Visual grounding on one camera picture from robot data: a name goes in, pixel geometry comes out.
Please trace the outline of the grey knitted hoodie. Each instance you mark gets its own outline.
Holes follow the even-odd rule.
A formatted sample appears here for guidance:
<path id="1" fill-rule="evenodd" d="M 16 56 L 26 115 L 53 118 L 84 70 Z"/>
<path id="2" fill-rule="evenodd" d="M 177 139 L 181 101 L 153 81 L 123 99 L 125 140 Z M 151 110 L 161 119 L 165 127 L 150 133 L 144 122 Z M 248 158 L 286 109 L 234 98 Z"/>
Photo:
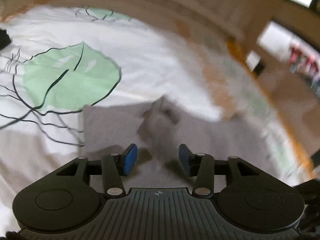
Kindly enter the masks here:
<path id="1" fill-rule="evenodd" d="M 226 160 L 235 155 L 289 184 L 299 180 L 281 167 L 267 146 L 266 137 L 240 115 L 229 120 L 200 119 L 160 98 L 155 102 L 112 107 L 85 106 L 82 112 L 85 152 L 89 160 L 122 153 L 129 145 L 138 147 L 138 158 L 123 179 L 132 187 L 187 187 L 187 176 L 178 156 L 180 144 L 194 153 Z"/>

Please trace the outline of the black folded cloth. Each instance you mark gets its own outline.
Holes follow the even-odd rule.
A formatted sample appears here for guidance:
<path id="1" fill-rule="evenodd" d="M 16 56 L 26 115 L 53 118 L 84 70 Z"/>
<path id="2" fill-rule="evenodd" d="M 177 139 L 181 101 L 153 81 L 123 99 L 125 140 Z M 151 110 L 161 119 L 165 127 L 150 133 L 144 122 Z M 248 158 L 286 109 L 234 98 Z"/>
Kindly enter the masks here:
<path id="1" fill-rule="evenodd" d="M 0 50 L 6 48 L 11 44 L 11 39 L 7 34 L 7 31 L 4 29 L 0 29 Z"/>

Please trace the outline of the white leaf-print duvet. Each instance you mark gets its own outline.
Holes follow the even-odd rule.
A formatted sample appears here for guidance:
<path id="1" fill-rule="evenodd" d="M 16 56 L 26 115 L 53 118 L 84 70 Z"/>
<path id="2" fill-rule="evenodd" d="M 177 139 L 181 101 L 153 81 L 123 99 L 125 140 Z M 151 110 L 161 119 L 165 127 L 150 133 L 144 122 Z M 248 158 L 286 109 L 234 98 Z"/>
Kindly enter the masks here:
<path id="1" fill-rule="evenodd" d="M 313 178 L 278 111 L 217 29 L 55 2 L 1 19 L 1 29 L 11 39 L 1 50 L 1 233 L 19 228 L 12 203 L 23 188 L 87 156 L 85 106 L 164 97 L 203 120 L 240 115 L 298 184 Z"/>

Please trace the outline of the red clothes pile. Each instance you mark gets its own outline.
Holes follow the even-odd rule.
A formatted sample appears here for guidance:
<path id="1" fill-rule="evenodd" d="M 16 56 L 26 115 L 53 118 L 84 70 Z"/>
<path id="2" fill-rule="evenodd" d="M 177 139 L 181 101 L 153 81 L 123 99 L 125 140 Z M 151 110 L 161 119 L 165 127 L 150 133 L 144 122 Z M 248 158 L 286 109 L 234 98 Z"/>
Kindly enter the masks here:
<path id="1" fill-rule="evenodd" d="M 315 55 L 305 53 L 299 44 L 290 45 L 290 72 L 299 74 L 311 82 L 311 87 L 319 83 L 319 65 Z"/>

